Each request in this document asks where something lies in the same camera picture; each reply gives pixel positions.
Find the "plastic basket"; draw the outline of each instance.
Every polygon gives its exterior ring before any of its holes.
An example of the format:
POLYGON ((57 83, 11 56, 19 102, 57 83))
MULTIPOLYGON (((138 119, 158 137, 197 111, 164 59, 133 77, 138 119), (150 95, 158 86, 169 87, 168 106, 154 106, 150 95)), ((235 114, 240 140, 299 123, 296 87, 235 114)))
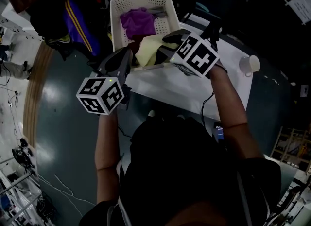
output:
POLYGON ((111 0, 110 1, 110 21, 113 51, 127 46, 133 42, 126 36, 126 30, 122 27, 120 15, 130 11, 145 7, 147 9, 154 7, 164 7, 168 16, 155 19, 156 34, 166 36, 179 28, 178 17, 172 0, 111 0))

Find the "white cube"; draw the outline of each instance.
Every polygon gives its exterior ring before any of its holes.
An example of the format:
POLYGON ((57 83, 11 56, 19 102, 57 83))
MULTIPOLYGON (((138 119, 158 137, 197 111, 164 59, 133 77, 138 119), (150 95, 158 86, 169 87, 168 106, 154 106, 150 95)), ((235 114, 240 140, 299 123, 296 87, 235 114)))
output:
POLYGON ((109 115, 124 98, 117 77, 85 78, 77 98, 88 113, 109 115))
POLYGON ((218 53, 198 34, 192 32, 170 62, 188 75, 205 77, 218 60, 218 53))

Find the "wooden floor strip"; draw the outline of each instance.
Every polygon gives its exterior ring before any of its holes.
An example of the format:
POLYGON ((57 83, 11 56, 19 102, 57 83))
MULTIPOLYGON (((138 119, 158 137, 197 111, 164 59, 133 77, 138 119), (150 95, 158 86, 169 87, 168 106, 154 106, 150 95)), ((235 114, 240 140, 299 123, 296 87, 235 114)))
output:
POLYGON ((32 74, 27 87, 25 99, 23 134, 28 143, 35 148, 36 122, 38 117, 38 106, 42 95, 46 72, 51 61, 54 50, 41 43, 39 51, 35 57, 32 74))

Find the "dark green floor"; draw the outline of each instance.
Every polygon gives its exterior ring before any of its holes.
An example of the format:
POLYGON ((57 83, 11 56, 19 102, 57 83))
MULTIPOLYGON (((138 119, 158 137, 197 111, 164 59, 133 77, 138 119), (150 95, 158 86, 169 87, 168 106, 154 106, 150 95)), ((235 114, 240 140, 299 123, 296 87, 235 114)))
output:
MULTIPOLYGON (((86 58, 74 52, 64 62, 55 53, 48 69, 46 83, 40 102, 37 122, 37 165, 38 172, 59 189, 65 188, 54 177, 56 174, 74 194, 93 203, 96 202, 96 172, 94 150, 97 136, 98 116, 89 114, 76 98, 76 92, 91 68, 86 58)), ((253 78, 247 107, 250 129, 262 151, 270 155, 279 128, 289 113, 289 83, 279 71, 261 59, 261 70, 253 78)), ((118 111, 119 124, 125 133, 132 135, 154 109, 163 116, 199 115, 163 104, 153 99, 132 93, 127 111, 118 111)), ((213 120, 206 118, 207 125, 213 120)), ((124 162, 129 161, 129 138, 120 136, 120 151, 125 153, 124 162)), ((58 226, 76 226, 81 219, 74 206, 60 192, 42 183, 58 210, 58 226)), ((82 214, 92 208, 72 198, 82 214)))

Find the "gray pants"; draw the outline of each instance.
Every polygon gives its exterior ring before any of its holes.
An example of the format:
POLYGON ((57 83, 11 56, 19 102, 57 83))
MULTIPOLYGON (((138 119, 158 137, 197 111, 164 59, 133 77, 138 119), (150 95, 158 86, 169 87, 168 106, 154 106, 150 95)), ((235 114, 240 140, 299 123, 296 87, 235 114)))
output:
POLYGON ((12 62, 4 62, 1 64, 0 76, 9 76, 8 70, 3 65, 10 71, 12 77, 17 79, 27 79, 29 77, 29 73, 25 70, 23 65, 17 65, 12 62))

